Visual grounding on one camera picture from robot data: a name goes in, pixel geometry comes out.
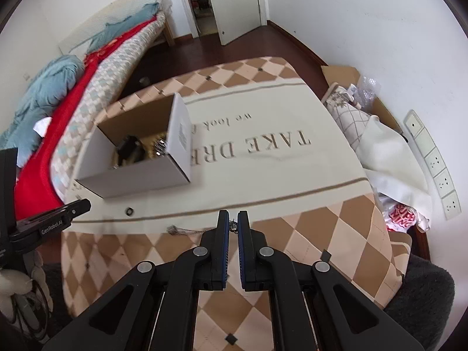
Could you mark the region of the red blanket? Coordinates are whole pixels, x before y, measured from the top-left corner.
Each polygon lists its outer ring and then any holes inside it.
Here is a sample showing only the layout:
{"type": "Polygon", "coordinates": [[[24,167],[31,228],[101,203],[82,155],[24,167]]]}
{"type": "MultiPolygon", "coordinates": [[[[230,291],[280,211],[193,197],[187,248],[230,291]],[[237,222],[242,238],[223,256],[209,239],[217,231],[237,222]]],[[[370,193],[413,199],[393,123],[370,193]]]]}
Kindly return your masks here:
{"type": "Polygon", "coordinates": [[[63,199],[59,197],[52,185],[51,160],[82,100],[85,89],[98,70],[101,61],[117,51],[123,43],[131,40],[139,32],[147,32],[147,27],[154,29],[157,23],[156,18],[145,21],[117,37],[112,44],[106,45],[104,50],[89,56],[83,76],[62,98],[59,105],[53,109],[51,124],[48,125],[45,137],[19,172],[14,190],[15,213],[18,219],[34,216],[63,205],[63,199]]]}

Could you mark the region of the white paper on bed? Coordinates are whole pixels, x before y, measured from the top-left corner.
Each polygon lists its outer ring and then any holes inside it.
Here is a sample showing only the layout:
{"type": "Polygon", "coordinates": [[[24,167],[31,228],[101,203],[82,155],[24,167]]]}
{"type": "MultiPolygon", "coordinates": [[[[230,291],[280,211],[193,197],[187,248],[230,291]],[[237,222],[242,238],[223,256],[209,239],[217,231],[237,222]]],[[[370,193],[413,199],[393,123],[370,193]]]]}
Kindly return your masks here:
{"type": "Polygon", "coordinates": [[[34,124],[33,130],[41,138],[44,138],[48,131],[48,126],[50,125],[50,123],[51,123],[51,116],[44,117],[34,124]]]}

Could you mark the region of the beige checkered tablecloth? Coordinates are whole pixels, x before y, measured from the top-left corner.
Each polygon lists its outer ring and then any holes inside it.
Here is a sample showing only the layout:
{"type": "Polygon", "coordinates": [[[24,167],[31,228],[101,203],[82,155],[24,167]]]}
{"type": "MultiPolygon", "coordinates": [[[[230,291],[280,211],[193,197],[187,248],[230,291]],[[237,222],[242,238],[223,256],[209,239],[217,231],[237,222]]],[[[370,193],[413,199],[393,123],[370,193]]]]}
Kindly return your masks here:
{"type": "Polygon", "coordinates": [[[252,59],[154,86],[105,109],[66,200],[91,209],[63,234],[75,321],[57,350],[418,350],[385,312],[405,275],[361,163],[283,61],[252,59]],[[192,124],[190,183],[101,198],[75,179],[105,119],[178,93],[192,124]],[[229,213],[228,279],[203,291],[202,235],[229,213]],[[266,246],[267,290],[240,281],[237,216],[266,246]]]}

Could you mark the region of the plush toy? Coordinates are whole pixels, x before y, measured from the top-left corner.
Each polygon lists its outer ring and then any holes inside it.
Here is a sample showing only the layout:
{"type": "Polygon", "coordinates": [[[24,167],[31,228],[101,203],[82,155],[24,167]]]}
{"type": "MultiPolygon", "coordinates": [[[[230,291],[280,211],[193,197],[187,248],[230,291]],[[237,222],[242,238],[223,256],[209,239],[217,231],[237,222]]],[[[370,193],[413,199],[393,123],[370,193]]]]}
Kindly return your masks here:
{"type": "Polygon", "coordinates": [[[1,314],[6,322],[27,337],[43,341],[53,302],[38,251],[23,257],[27,271],[1,270],[1,314]]]}

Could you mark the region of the blue quilt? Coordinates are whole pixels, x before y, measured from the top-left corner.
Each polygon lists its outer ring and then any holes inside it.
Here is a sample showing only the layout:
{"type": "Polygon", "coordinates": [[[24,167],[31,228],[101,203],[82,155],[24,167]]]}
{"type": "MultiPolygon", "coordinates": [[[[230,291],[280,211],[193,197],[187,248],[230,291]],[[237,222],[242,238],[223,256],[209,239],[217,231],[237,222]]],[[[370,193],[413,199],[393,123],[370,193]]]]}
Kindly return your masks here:
{"type": "MultiPolygon", "coordinates": [[[[85,54],[98,51],[119,35],[150,20],[158,10],[158,2],[148,3],[122,21],[105,24],[103,30],[84,40],[87,46],[85,54]]],[[[17,168],[25,166],[42,142],[44,134],[34,130],[36,123],[52,116],[84,71],[83,57],[66,54],[49,62],[31,81],[14,113],[13,122],[1,133],[1,149],[18,150],[17,168]]]]}

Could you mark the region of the black smart watch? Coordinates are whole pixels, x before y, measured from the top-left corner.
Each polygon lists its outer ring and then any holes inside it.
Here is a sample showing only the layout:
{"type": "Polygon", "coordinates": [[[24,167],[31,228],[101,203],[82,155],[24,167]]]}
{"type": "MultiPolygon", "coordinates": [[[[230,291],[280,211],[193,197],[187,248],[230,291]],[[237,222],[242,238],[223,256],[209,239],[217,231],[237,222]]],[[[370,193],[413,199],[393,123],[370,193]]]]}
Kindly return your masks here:
{"type": "Polygon", "coordinates": [[[124,162],[140,162],[146,156],[144,145],[134,135],[127,135],[117,146],[117,165],[122,166],[124,162]]]}

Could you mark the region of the white cardboard box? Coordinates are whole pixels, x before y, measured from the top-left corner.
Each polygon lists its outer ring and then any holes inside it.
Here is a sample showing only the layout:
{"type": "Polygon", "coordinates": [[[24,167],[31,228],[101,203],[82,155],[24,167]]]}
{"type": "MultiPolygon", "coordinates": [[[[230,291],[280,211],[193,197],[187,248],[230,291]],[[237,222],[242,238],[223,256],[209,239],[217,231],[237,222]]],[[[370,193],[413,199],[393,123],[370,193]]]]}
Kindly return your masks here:
{"type": "Polygon", "coordinates": [[[98,124],[75,179],[103,199],[186,185],[191,136],[180,94],[158,97],[98,124]]]}

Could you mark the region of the checkered bed sheet mattress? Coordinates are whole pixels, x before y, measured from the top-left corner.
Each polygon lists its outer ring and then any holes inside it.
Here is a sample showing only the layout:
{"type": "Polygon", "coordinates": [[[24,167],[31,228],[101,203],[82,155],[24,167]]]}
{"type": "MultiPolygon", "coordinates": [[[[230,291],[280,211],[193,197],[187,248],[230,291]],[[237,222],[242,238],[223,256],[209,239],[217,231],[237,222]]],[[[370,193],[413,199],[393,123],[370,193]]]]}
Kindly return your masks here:
{"type": "Polygon", "coordinates": [[[163,32],[165,24],[166,14],[159,11],[151,19],[87,55],[87,64],[94,66],[95,70],[91,72],[77,108],[51,154],[51,194],[59,203],[64,201],[82,143],[94,126],[95,119],[123,90],[136,64],[163,32]]]}

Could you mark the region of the red white plastic bag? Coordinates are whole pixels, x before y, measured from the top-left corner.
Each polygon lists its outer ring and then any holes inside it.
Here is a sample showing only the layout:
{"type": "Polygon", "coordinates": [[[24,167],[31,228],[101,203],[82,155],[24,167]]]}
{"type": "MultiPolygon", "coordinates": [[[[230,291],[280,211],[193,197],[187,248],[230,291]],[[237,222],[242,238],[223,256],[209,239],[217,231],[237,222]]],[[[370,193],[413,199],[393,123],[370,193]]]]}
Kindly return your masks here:
{"type": "Polygon", "coordinates": [[[418,222],[417,211],[401,203],[386,208],[383,217],[387,229],[394,232],[406,233],[418,222]]]}

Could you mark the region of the white cloth pile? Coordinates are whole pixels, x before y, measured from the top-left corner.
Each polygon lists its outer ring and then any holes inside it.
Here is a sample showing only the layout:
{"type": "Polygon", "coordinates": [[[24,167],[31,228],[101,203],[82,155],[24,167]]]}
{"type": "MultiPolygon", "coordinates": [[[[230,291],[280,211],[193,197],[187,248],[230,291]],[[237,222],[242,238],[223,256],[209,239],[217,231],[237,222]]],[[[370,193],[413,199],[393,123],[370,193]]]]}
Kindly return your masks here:
{"type": "Polygon", "coordinates": [[[357,155],[383,215],[401,203],[417,211],[416,227],[431,228],[432,199],[424,173],[403,136],[361,110],[350,91],[334,83],[321,99],[357,155]]]}

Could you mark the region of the dark fuzzy rug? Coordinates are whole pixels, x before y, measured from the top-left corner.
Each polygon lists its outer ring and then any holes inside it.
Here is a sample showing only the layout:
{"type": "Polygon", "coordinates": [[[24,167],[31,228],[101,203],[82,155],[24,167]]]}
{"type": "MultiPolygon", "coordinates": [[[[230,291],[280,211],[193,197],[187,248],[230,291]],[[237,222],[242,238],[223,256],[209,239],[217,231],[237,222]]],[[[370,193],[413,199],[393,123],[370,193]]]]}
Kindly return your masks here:
{"type": "Polygon", "coordinates": [[[384,312],[425,350],[442,338],[455,298],[455,282],[447,270],[411,254],[402,285],[384,312]]]}

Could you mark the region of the brown cardboard box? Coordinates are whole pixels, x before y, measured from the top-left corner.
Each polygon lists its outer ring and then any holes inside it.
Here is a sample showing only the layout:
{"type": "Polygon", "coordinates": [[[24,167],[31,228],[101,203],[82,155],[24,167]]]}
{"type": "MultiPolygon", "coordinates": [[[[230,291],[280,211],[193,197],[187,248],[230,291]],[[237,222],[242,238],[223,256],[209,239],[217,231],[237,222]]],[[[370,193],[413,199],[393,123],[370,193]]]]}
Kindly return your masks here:
{"type": "Polygon", "coordinates": [[[356,68],[350,66],[322,66],[321,70],[329,87],[334,83],[345,89],[348,89],[350,85],[354,85],[355,87],[351,88],[351,92],[353,92],[354,97],[357,98],[364,111],[378,116],[384,125],[392,128],[400,135],[403,134],[398,121],[378,97],[380,85],[374,79],[362,77],[356,68]]]}

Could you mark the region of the white power strip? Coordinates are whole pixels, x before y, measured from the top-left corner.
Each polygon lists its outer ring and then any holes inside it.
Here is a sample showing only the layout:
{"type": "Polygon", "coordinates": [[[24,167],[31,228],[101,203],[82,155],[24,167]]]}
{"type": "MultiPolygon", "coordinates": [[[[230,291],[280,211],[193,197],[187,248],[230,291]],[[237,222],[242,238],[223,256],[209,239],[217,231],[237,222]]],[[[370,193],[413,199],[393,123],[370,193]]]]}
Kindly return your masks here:
{"type": "Polygon", "coordinates": [[[414,110],[409,110],[405,119],[405,127],[410,132],[424,162],[435,183],[437,193],[443,206],[447,220],[458,216],[462,210],[458,200],[454,182],[428,129],[414,110]]]}

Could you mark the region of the white headboard pillow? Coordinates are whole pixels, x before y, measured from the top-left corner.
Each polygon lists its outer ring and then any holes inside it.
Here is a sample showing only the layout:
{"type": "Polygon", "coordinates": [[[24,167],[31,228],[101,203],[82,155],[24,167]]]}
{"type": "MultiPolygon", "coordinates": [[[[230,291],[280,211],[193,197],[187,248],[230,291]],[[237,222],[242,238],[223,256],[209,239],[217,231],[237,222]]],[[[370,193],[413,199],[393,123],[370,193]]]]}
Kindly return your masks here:
{"type": "Polygon", "coordinates": [[[171,0],[115,0],[81,23],[61,40],[59,49],[63,54],[69,53],[76,46],[104,30],[107,24],[117,24],[125,18],[139,13],[147,4],[156,3],[158,3],[156,11],[162,10],[164,13],[170,13],[171,0]]]}

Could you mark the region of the white door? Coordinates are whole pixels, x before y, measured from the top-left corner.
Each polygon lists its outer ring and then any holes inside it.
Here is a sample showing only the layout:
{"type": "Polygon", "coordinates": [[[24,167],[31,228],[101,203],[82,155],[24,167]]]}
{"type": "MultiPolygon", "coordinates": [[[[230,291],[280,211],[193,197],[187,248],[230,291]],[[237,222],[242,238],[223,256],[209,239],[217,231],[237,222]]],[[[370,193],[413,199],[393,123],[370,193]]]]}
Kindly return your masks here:
{"type": "Polygon", "coordinates": [[[211,0],[223,46],[261,26],[259,0],[211,0]]]}

